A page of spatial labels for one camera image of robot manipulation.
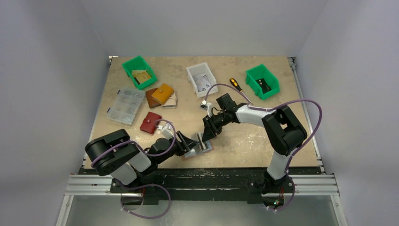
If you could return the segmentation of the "blue card sleeves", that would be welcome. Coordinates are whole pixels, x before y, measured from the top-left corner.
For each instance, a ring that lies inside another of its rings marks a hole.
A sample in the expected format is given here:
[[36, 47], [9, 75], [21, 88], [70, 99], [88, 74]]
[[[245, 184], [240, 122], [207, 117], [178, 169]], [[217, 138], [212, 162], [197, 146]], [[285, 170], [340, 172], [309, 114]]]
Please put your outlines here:
[[184, 157], [186, 159], [188, 158], [193, 158], [198, 155], [204, 154], [206, 152], [209, 152], [213, 149], [210, 141], [202, 142], [202, 136], [203, 133], [194, 133], [191, 137], [192, 140], [198, 141], [199, 144], [196, 145], [193, 149], [191, 149], [189, 152], [184, 154]]

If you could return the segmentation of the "pink card holder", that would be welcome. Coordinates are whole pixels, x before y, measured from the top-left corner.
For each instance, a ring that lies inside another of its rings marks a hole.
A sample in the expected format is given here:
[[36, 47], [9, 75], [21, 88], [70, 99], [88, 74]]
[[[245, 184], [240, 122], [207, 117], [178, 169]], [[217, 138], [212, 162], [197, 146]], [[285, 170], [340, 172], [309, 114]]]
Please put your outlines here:
[[195, 147], [193, 150], [191, 150], [188, 153], [185, 153], [181, 159], [183, 161], [185, 160], [189, 160], [189, 159], [193, 159], [195, 157], [198, 157], [202, 154], [208, 153], [210, 151], [213, 150], [213, 146], [211, 145], [211, 143], [209, 141], [207, 141], [206, 143], [203, 143], [202, 146], [198, 145], [197, 147]]

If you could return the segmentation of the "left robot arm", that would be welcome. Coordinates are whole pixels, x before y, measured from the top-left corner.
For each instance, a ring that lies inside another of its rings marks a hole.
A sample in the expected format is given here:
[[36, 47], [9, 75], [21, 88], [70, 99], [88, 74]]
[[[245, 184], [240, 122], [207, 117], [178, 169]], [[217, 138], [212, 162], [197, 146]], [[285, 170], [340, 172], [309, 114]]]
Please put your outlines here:
[[143, 149], [131, 140], [125, 129], [120, 129], [90, 141], [85, 152], [91, 167], [99, 176], [110, 175], [128, 192], [136, 192], [145, 177], [172, 156], [183, 156], [199, 146], [199, 141], [184, 136], [180, 131], [172, 138], [159, 138]]

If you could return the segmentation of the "red card holder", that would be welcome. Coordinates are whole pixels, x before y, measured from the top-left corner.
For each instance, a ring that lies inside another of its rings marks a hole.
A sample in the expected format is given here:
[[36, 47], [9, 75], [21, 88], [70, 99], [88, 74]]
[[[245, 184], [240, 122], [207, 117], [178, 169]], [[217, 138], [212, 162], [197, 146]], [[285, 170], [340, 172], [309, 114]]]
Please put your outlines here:
[[161, 115], [153, 112], [148, 112], [143, 119], [139, 129], [142, 132], [153, 135], [158, 127], [160, 119], [162, 119]]

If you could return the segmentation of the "brown card holder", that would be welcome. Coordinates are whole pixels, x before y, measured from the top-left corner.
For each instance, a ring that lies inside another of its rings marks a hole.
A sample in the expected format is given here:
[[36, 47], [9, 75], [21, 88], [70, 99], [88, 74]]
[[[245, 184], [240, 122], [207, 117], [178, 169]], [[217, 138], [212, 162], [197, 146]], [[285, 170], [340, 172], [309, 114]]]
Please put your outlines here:
[[147, 103], [150, 109], [153, 109], [155, 107], [161, 106], [160, 103], [158, 103], [156, 100], [153, 99], [152, 95], [153, 93], [157, 90], [158, 88], [153, 88], [149, 89], [145, 92]]

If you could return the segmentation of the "cards in green bin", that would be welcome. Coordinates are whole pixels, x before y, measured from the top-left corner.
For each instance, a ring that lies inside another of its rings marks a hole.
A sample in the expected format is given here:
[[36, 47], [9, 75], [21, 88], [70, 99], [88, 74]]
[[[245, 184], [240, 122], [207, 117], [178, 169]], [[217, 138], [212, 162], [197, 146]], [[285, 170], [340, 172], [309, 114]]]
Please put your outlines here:
[[141, 84], [152, 78], [146, 70], [132, 70], [131, 75], [132, 77], [136, 77]]

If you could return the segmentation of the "yellow black screwdriver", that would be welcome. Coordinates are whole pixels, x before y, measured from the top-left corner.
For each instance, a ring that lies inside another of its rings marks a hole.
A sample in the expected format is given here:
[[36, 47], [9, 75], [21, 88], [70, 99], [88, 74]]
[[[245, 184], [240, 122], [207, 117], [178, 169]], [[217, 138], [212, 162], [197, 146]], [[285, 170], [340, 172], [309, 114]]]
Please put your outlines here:
[[250, 101], [250, 99], [244, 94], [243, 89], [240, 87], [240, 85], [238, 84], [238, 82], [234, 79], [234, 78], [230, 78], [229, 79], [231, 85], [245, 98], [245, 100], [247, 101], [247, 103], [249, 105], [252, 104], [252, 102]]

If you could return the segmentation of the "white bin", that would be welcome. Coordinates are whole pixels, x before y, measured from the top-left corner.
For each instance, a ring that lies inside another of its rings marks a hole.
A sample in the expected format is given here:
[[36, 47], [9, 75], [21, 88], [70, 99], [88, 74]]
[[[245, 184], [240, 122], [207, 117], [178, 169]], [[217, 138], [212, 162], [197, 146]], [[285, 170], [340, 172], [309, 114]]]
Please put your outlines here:
[[201, 63], [186, 68], [188, 73], [188, 81], [193, 85], [193, 91], [197, 98], [204, 97], [209, 88], [216, 84], [216, 79], [212, 74], [207, 63]]

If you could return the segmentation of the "black item in bin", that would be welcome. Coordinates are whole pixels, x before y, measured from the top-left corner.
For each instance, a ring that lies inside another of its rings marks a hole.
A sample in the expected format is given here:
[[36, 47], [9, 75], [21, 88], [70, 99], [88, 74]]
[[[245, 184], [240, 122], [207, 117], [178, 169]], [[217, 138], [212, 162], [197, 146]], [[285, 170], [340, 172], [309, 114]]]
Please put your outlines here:
[[262, 94], [266, 94], [267, 92], [271, 91], [271, 87], [268, 85], [264, 78], [257, 79], [256, 82], [261, 88]]

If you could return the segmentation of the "clear compartment organizer box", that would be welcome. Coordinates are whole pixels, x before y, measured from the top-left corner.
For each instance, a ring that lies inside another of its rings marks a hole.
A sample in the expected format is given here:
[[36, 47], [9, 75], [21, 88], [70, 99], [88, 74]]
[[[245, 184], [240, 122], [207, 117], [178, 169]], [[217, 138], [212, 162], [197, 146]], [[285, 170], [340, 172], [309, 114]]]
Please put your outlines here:
[[122, 87], [111, 108], [107, 111], [107, 118], [131, 126], [135, 115], [145, 98], [145, 92], [132, 87]]

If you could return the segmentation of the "right green bin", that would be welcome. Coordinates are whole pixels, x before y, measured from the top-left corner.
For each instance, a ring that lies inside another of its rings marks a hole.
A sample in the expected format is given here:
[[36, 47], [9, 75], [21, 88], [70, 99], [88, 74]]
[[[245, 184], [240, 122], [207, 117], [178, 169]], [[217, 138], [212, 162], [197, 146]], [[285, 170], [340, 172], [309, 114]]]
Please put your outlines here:
[[266, 100], [280, 91], [278, 79], [264, 64], [246, 70], [245, 82], [261, 100]]

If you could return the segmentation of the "green bin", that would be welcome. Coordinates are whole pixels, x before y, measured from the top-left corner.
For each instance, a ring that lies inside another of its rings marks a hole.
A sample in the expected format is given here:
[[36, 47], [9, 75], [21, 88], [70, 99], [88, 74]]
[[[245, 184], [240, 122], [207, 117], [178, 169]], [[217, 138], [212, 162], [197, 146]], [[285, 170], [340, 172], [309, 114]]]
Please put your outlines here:
[[141, 56], [123, 63], [122, 67], [137, 89], [144, 89], [158, 80], [152, 68]]
[[266, 100], [280, 91], [278, 79], [264, 64], [246, 70], [245, 82], [261, 100]]

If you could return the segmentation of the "left green bin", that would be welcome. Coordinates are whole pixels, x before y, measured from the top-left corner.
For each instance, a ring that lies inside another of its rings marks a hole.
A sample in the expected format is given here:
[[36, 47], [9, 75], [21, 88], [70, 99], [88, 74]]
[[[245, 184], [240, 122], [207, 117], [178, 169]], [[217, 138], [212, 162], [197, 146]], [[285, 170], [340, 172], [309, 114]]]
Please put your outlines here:
[[122, 67], [137, 89], [144, 89], [158, 80], [152, 68], [141, 56], [123, 63]]

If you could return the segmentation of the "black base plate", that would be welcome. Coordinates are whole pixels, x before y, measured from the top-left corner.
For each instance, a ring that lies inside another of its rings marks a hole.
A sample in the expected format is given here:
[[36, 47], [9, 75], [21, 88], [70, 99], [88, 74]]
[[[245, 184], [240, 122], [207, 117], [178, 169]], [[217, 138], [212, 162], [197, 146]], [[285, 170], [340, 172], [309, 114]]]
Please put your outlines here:
[[273, 198], [282, 205], [282, 195], [293, 189], [286, 178], [276, 188], [264, 193], [265, 167], [209, 168], [209, 169], [160, 169], [142, 180], [142, 184], [163, 186], [136, 189], [144, 195], [145, 205], [159, 201], [246, 201], [248, 204], [273, 205]]

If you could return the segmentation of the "aluminium frame rail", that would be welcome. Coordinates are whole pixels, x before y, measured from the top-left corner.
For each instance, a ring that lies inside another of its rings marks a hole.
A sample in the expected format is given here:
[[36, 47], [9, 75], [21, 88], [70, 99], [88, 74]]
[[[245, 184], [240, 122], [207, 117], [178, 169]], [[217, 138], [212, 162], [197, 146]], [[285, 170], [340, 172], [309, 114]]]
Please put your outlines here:
[[[338, 186], [332, 175], [293, 175], [292, 182], [284, 183], [286, 195], [337, 195]], [[179, 200], [223, 200], [240, 199], [248, 194], [256, 194], [255, 186], [248, 179], [234, 179], [228, 185], [210, 187], [210, 185], [186, 186], [187, 178], [168, 179], [162, 177], [161, 186], [172, 198]], [[110, 176], [71, 175], [68, 179], [65, 195], [122, 195], [138, 196], [139, 191], [129, 191], [116, 185]]]

